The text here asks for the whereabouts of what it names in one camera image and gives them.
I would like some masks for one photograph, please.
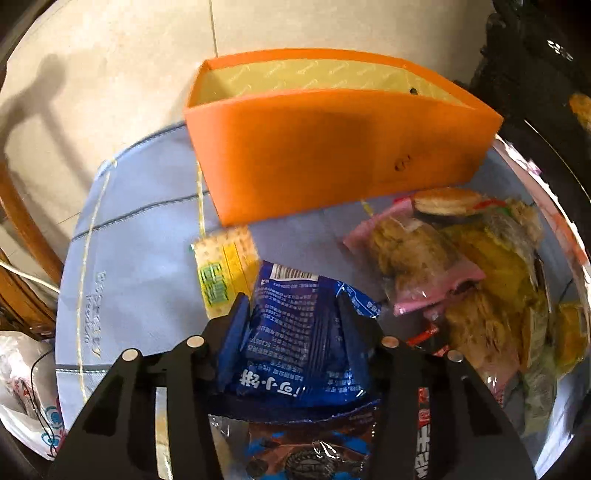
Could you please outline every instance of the orange paper box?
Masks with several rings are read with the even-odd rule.
[[[466,182],[502,123],[409,61],[326,49],[206,60],[184,114],[223,226]]]

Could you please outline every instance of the black cable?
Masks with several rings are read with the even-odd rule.
[[[574,278],[571,278],[569,280],[569,282],[566,284],[564,290],[562,291],[562,293],[560,294],[560,298],[558,299],[558,303],[562,303],[562,301],[564,300],[564,297],[566,297],[567,292],[569,291],[570,286],[573,284],[574,282]]]
[[[29,396],[31,397],[31,402],[33,404],[33,410],[35,412],[35,415],[37,416],[37,420],[39,420],[39,423],[41,424],[41,428],[43,429],[43,432],[45,432],[45,434],[47,435],[47,438],[50,439],[51,443],[49,445],[49,451],[50,451],[51,455],[55,457],[57,455],[56,447],[54,444],[55,439],[56,439],[56,434],[53,433],[53,429],[49,425],[49,422],[43,416],[39,407],[37,407],[37,396],[35,394],[35,385],[33,384],[33,371],[35,370],[35,367],[37,366],[37,364],[41,360],[43,360],[47,355],[49,355],[50,353],[53,353],[53,352],[54,352],[54,349],[52,348],[51,350],[48,350],[47,352],[45,352],[43,355],[41,355],[37,360],[35,360],[33,362],[33,365],[31,367],[31,391],[29,392]],[[47,428],[49,429],[49,432],[45,428],[45,425],[43,425],[44,421],[45,421],[45,425],[47,425]]]

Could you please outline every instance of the tile floor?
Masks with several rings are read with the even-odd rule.
[[[216,54],[333,47],[403,57],[468,81],[490,0],[58,0],[21,41],[0,93],[0,147],[48,241],[65,258],[101,162],[181,119]],[[43,274],[9,225],[0,248]]]

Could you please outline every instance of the white plastic bag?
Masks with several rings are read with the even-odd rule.
[[[0,332],[0,421],[20,442],[53,460],[66,432],[49,344],[20,332]]]

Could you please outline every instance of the blue snack bag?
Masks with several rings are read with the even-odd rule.
[[[365,352],[337,296],[357,314],[376,318],[380,306],[331,278],[263,262],[253,293],[250,330],[226,391],[264,397],[265,407],[334,407],[359,401],[369,382]]]

